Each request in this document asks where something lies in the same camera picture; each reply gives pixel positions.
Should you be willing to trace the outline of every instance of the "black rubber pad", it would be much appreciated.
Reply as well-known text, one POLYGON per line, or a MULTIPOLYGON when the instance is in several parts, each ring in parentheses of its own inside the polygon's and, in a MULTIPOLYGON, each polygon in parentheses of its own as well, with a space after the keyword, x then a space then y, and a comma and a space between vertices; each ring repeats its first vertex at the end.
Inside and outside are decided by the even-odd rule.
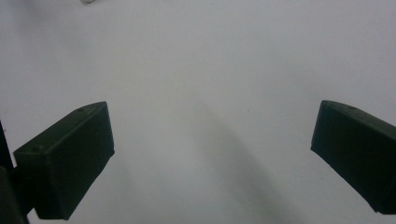
POLYGON ((42 219, 69 219, 114 154, 106 102, 68 114, 14 152, 42 219))
POLYGON ((396 128, 358 108, 323 101, 311 149, 376 212, 396 214, 396 128))

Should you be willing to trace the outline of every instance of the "gray surface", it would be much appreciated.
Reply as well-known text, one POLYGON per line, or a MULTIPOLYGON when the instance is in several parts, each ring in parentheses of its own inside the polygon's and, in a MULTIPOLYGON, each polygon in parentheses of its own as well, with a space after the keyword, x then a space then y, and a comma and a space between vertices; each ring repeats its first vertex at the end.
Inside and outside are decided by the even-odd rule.
POLYGON ((395 223, 309 150, 323 99, 396 124, 395 9, 1 1, 8 145, 108 102, 116 155, 69 223, 395 223))

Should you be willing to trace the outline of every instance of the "white surface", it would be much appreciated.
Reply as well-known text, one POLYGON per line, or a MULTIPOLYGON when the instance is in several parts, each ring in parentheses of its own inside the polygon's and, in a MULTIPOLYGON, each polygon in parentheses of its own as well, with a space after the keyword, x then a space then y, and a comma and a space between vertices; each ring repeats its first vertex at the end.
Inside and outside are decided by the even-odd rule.
POLYGON ((324 99, 396 124, 395 10, 3 0, 0 119, 15 150, 108 102, 116 155, 71 224, 395 223, 309 150, 324 99))

